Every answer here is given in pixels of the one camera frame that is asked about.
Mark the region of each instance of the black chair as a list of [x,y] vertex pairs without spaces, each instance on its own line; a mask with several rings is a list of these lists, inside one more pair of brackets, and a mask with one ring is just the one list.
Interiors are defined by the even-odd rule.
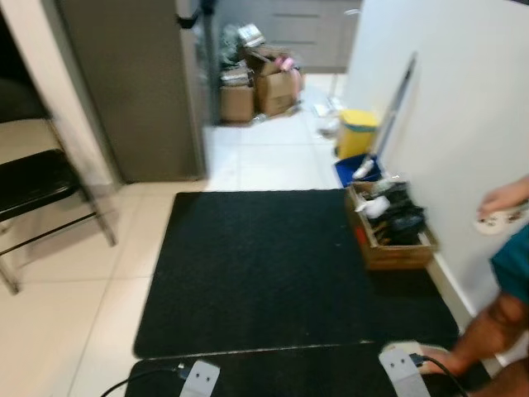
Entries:
[[[65,199],[76,192],[83,195],[92,211],[79,219],[0,251],[0,278],[16,294],[20,290],[17,277],[11,274],[12,272],[9,272],[2,262],[2,256],[8,252],[90,217],[96,218],[111,246],[116,244],[116,238],[102,216],[92,193],[84,185],[77,170],[68,162],[51,116],[36,92],[2,18],[0,18],[0,53],[2,53],[0,123],[42,119],[62,148],[62,150],[42,151],[0,164],[0,222]],[[7,230],[0,225],[0,235]]]

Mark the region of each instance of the black floor mat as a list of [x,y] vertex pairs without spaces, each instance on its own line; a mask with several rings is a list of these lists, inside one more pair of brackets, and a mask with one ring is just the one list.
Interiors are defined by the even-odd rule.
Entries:
[[[221,367],[212,397],[391,397],[393,386],[379,363],[381,345],[366,343],[275,352],[221,354],[203,359]],[[192,366],[198,359],[159,359],[138,362],[132,375],[155,368]],[[423,378],[432,397],[453,397],[456,388],[443,375]],[[474,390],[488,379],[476,366],[460,379]],[[127,386],[126,397],[173,397],[183,380],[175,374],[155,373]]]
[[344,195],[178,194],[136,355],[455,337],[424,270],[365,271]]

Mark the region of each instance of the refrigerator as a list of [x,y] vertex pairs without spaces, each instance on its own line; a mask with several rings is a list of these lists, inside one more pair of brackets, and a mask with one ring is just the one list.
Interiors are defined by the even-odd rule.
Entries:
[[191,29],[178,19],[203,2],[55,0],[106,152],[127,183],[207,176],[205,136],[218,118],[214,2]]

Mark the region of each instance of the blue container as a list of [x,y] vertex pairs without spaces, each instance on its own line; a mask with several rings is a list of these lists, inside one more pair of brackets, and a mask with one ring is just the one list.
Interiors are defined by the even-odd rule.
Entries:
[[[360,168],[364,158],[365,155],[355,155],[353,157],[349,157],[348,159],[340,160],[334,164],[336,167],[336,173],[340,177],[340,182],[344,188],[349,186],[352,182],[355,182],[353,180],[353,174],[357,169]],[[380,171],[379,162],[377,161],[376,156],[373,157],[373,161],[373,169],[364,178],[362,178],[363,182],[374,182],[375,180],[379,180],[381,178],[382,172]]]

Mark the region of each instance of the yellow bucket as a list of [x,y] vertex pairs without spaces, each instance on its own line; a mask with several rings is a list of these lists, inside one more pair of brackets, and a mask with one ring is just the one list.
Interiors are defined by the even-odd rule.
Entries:
[[369,149],[376,128],[377,121],[372,112],[342,110],[338,135],[338,157],[346,159],[354,155],[363,155]]

